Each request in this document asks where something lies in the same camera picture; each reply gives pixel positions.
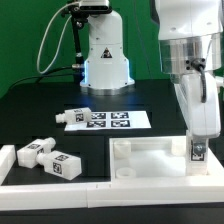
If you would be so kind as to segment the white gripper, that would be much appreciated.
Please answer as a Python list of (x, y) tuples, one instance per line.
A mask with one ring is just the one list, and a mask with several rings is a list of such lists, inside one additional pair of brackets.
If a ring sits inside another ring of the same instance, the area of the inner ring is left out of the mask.
[[(214, 76), (206, 72), (206, 100), (202, 101), (201, 77), (194, 72), (183, 75), (179, 84), (175, 84), (177, 100), (188, 131), (194, 137), (216, 138), (221, 131), (218, 91)], [(204, 143), (194, 142), (193, 153), (206, 152)]]

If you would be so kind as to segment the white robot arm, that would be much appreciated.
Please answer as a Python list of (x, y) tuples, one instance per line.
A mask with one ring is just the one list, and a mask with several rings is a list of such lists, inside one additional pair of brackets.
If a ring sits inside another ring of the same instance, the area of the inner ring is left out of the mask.
[[(89, 54), (81, 86), (116, 93), (134, 83), (123, 54), (123, 27), (109, 0), (82, 0), (88, 15)], [(223, 0), (151, 0), (159, 25), (161, 70), (171, 76), (194, 156), (207, 153), (220, 134), (220, 112), (213, 71), (222, 65)]]

